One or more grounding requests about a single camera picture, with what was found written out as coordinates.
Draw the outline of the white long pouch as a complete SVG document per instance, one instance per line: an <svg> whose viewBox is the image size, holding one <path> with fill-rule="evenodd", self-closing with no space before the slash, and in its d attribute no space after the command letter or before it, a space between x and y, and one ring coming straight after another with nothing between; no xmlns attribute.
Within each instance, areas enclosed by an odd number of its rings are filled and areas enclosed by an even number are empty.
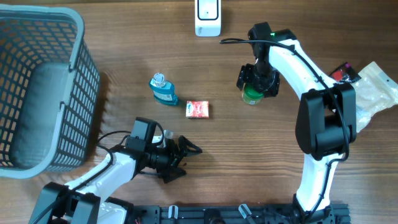
<svg viewBox="0 0 398 224"><path fill-rule="evenodd" d="M376 62L360 72L361 79L352 84L356 92L356 132L359 133L371 118L397 104L397 83Z"/></svg>

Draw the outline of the green lid jar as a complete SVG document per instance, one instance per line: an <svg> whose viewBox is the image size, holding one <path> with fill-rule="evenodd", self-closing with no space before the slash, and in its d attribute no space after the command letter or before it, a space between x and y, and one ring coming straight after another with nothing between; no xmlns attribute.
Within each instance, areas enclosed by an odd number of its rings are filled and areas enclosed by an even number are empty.
<svg viewBox="0 0 398 224"><path fill-rule="evenodd" d="M256 105L263 99L264 94L257 92L250 84L245 84L242 93L242 99L249 105Z"/></svg>

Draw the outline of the black red snack wrapper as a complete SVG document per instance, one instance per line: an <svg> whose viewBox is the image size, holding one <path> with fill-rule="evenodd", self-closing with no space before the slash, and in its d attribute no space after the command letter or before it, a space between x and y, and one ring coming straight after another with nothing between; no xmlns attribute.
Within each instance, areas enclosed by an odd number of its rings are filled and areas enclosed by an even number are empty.
<svg viewBox="0 0 398 224"><path fill-rule="evenodd" d="M334 69L329 74L329 77L338 83L355 83L361 79L359 73L348 62L342 63Z"/></svg>

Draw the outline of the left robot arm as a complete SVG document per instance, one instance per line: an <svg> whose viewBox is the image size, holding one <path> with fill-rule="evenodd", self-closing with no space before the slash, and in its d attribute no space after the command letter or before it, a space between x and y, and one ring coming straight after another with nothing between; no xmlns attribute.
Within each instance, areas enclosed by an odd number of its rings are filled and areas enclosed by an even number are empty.
<svg viewBox="0 0 398 224"><path fill-rule="evenodd" d="M132 131L110 149L103 161L83 176L64 185L51 182L41 191L30 223L142 223L143 213L132 203L112 198L111 194L146 167L169 183L185 176L178 165L184 157L201 154L202 149L172 132L155 130L161 125L137 117Z"/></svg>

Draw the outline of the red snack packet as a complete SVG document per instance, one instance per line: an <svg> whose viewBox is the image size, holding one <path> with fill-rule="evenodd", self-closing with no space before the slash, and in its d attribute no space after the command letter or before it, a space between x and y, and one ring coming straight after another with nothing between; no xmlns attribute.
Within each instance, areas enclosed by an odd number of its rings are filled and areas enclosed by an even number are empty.
<svg viewBox="0 0 398 224"><path fill-rule="evenodd" d="M209 118L208 101L187 101L185 116L187 118Z"/></svg>

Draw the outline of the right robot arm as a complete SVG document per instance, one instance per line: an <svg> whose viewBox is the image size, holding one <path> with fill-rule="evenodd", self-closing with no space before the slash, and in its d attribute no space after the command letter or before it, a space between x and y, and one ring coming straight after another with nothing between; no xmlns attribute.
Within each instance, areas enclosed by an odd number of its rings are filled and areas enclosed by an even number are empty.
<svg viewBox="0 0 398 224"><path fill-rule="evenodd" d="M349 208L332 204L329 193L338 163L349 156L356 139L356 93L349 84L326 76L302 50L291 30L273 31L258 23L243 39L226 44L249 44L254 64L241 67L236 86L250 105L274 97L285 78L299 97L295 137L304 153L300 186L290 204L265 205L265 223L350 223Z"/></svg>

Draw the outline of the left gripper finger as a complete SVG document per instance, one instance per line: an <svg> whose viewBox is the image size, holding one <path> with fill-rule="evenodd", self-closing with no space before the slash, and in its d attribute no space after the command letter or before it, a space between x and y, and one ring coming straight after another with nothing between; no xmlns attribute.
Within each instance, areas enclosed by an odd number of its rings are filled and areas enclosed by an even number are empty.
<svg viewBox="0 0 398 224"><path fill-rule="evenodd" d="M196 156L203 152L200 147L189 141L185 136L178 138L178 146L182 156Z"/></svg>
<svg viewBox="0 0 398 224"><path fill-rule="evenodd" d="M186 171L179 167L170 167L167 170L159 172L159 176L164 181L165 184L168 184L171 181L183 177L186 174L187 174Z"/></svg>

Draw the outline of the blue mouthwash bottle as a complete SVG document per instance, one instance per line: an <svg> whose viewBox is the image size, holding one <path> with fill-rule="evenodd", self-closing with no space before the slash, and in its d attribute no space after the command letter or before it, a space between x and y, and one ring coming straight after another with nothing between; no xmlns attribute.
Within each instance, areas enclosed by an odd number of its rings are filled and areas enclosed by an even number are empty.
<svg viewBox="0 0 398 224"><path fill-rule="evenodd" d="M178 96L175 94L173 83L165 79L164 74L156 73L149 82L154 98L164 105L178 105Z"/></svg>

